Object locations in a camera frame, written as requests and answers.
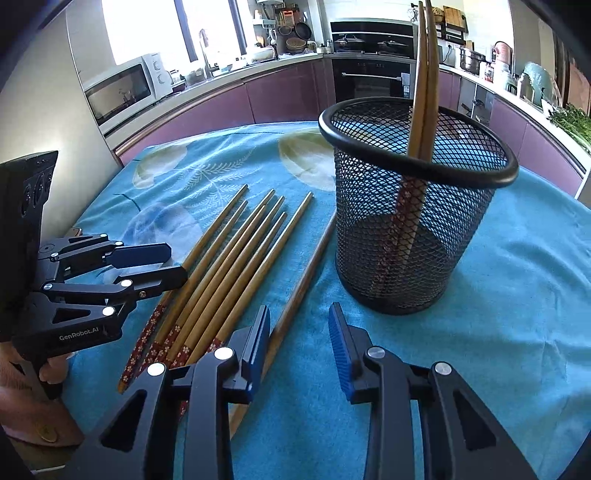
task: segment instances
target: cutting board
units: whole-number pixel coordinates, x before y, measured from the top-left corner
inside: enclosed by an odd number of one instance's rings
[[[445,23],[447,25],[457,28],[460,31],[465,31],[466,23],[464,20],[464,14],[461,10],[444,6],[443,13],[445,13]]]

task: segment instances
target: window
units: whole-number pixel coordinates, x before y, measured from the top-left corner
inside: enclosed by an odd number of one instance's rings
[[[174,0],[102,0],[115,63],[159,52],[167,70],[189,63]]]
[[[159,52],[165,69],[182,69],[194,54],[203,63],[205,43],[209,64],[225,67],[242,55],[241,37],[255,42],[248,0],[102,0],[102,6],[117,65]],[[231,6],[242,28],[235,28]]]

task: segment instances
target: frying pan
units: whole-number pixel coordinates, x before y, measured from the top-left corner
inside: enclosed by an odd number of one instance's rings
[[[298,22],[294,27],[295,34],[302,40],[308,41],[312,38],[312,29],[304,22]]]

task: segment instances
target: faucet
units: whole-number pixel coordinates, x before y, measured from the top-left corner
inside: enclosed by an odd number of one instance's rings
[[[205,66],[203,68],[205,72],[205,78],[212,78],[213,72],[219,70],[220,67],[215,63],[213,67],[210,66],[209,61],[207,59],[207,54],[205,53],[205,49],[209,46],[209,40],[207,39],[207,34],[205,33],[205,29],[202,28],[199,30],[199,47],[201,48],[201,55],[203,56],[203,62]]]

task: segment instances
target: metal screw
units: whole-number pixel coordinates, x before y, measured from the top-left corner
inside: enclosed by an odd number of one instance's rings
[[[452,367],[445,362],[435,364],[435,371],[440,375],[449,375],[452,373]]]
[[[150,375],[151,377],[157,377],[159,375],[162,375],[166,371],[166,367],[164,366],[164,364],[156,363],[148,366],[147,370],[148,375]]]
[[[228,346],[223,346],[218,348],[213,354],[218,360],[228,360],[234,355],[234,350]]]
[[[373,346],[368,349],[368,356],[371,358],[384,358],[386,350],[380,346]]]

